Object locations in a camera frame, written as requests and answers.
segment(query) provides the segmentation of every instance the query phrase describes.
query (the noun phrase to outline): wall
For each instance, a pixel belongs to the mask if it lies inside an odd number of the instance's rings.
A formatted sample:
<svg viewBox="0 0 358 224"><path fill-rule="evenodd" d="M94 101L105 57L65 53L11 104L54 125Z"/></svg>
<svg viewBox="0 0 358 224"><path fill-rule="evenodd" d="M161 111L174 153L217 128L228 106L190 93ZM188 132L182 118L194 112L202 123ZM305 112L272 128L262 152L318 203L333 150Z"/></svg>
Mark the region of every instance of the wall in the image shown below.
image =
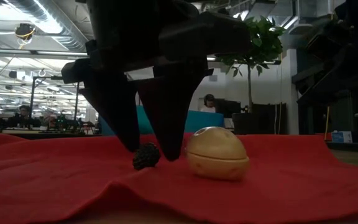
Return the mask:
<svg viewBox="0 0 358 224"><path fill-rule="evenodd" d="M295 86L291 83L291 76L296 74L296 50L288 50L281 65L269 65L270 69L258 77L256 69L251 71L252 100L258 104L278 104L281 101L287 104L288 132L298 134L298 99ZM243 77L227 75L216 68L213 75L218 76L217 82L210 82L208 77L201 82L190 104L189 110L198 109L198 99L206 94L213 94L216 98L240 101L241 106L248 105L247 67L240 68Z"/></svg>
<svg viewBox="0 0 358 224"><path fill-rule="evenodd" d="M225 99L226 74L220 69L215 68L213 75L218 76L216 82L211 82L209 77L205 77L193 94L190 102L189 110L198 110L198 100L208 93L213 94L215 98Z"/></svg>

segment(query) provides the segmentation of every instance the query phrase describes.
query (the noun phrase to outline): black fruit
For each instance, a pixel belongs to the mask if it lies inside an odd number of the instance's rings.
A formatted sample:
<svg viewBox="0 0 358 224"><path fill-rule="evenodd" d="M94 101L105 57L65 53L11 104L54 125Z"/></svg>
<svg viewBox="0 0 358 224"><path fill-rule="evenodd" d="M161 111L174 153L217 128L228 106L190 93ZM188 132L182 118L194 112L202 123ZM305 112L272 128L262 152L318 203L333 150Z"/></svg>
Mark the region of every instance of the black fruit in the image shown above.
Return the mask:
<svg viewBox="0 0 358 224"><path fill-rule="evenodd" d="M140 146L136 150L132 164L135 170L141 170L145 167L154 167L160 160L161 154L155 144L149 142Z"/></svg>

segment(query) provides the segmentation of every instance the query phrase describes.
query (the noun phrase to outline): table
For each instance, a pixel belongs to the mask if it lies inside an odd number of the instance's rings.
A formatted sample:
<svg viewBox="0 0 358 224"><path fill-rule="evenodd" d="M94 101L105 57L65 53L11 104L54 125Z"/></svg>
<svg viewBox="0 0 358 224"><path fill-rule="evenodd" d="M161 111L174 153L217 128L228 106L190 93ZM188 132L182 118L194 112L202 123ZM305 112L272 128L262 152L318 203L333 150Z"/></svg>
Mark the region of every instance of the table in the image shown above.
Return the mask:
<svg viewBox="0 0 358 224"><path fill-rule="evenodd" d="M332 150L335 157L339 160L358 165L358 152L347 152ZM177 214L167 208L153 205L151 203L144 203L139 205L135 209L128 209L123 206L119 210L115 210L109 213L101 213L99 215L90 215L84 213L78 217L74 217L70 220L60 222L64 224L108 224L108 223L122 223L122 224L134 224L134 223L199 223L191 220L183 215ZM348 217L338 221L326 221L326 222L310 222L315 224L350 224L358 223L358 215L354 217Z"/></svg>
<svg viewBox="0 0 358 224"><path fill-rule="evenodd" d="M326 142L326 144L330 149L358 152L358 143Z"/></svg>
<svg viewBox="0 0 358 224"><path fill-rule="evenodd" d="M9 134L28 140L36 139L51 139L51 138L85 138L85 137L98 137L100 134L72 134L72 133L60 133L60 132L45 132L36 130L15 130L4 129L0 130L2 134Z"/></svg>

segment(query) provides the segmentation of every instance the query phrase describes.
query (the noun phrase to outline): woman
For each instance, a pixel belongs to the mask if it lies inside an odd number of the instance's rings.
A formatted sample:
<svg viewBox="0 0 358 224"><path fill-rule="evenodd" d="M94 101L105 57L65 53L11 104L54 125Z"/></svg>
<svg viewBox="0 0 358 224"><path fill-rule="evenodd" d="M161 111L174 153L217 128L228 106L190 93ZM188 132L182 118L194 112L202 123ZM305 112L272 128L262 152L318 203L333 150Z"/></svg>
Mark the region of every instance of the woman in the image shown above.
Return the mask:
<svg viewBox="0 0 358 224"><path fill-rule="evenodd" d="M202 107L202 112L215 113L215 97L212 94L207 94L204 96L204 106Z"/></svg>

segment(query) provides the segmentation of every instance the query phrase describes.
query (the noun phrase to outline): computer monitor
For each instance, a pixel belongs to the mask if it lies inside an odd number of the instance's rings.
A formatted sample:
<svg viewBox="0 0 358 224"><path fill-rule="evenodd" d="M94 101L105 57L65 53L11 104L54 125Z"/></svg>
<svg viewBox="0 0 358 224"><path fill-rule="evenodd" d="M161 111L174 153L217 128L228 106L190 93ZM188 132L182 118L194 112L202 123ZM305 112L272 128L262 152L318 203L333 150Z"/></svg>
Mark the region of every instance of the computer monitor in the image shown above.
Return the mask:
<svg viewBox="0 0 358 224"><path fill-rule="evenodd" d="M217 113L223 114L225 118L231 118L234 113L241 113L241 103L225 99L215 99Z"/></svg>

